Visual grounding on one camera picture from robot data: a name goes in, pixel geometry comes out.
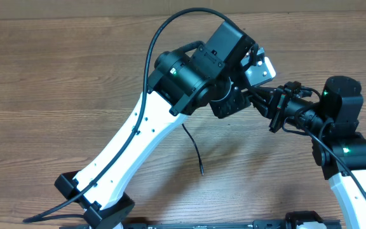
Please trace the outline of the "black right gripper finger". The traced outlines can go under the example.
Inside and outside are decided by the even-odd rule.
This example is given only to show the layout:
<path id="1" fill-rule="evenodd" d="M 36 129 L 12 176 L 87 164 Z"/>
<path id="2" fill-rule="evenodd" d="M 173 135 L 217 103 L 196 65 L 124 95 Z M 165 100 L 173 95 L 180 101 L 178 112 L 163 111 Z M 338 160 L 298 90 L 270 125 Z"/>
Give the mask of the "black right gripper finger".
<path id="1" fill-rule="evenodd" d="M 277 103 L 276 102 L 253 102 L 253 107 L 260 112 L 260 114 L 267 118 L 273 119 L 277 112 Z"/>
<path id="2" fill-rule="evenodd" d="M 276 108 L 280 100 L 280 93 L 272 87 L 249 87 L 245 96 L 255 108 Z"/>

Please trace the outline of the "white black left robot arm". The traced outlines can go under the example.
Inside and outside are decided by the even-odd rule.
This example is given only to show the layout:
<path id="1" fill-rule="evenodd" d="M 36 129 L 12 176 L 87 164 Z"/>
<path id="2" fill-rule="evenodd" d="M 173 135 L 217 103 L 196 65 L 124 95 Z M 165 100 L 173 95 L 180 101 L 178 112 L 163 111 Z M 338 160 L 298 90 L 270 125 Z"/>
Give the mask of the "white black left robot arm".
<path id="1" fill-rule="evenodd" d="M 61 174 L 56 188 L 84 210 L 86 228 L 121 228 L 134 206 L 125 193 L 157 145 L 198 108 L 224 118 L 249 105 L 242 91 L 269 60 L 251 37 L 229 22 L 207 42 L 163 52 L 132 113 L 82 170 Z"/>

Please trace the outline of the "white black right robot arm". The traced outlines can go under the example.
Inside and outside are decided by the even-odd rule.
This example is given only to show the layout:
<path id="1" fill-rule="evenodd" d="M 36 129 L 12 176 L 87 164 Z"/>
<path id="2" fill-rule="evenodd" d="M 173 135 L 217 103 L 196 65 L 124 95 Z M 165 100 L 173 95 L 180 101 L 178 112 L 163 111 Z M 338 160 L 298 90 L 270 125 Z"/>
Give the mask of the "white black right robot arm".
<path id="1" fill-rule="evenodd" d="M 277 88 L 250 87 L 250 102 L 277 132 L 286 124 L 309 136 L 339 203 L 347 228 L 366 228 L 366 139 L 357 132 L 363 106 L 360 82 L 347 76 L 327 79 L 322 92 L 298 81 Z"/>

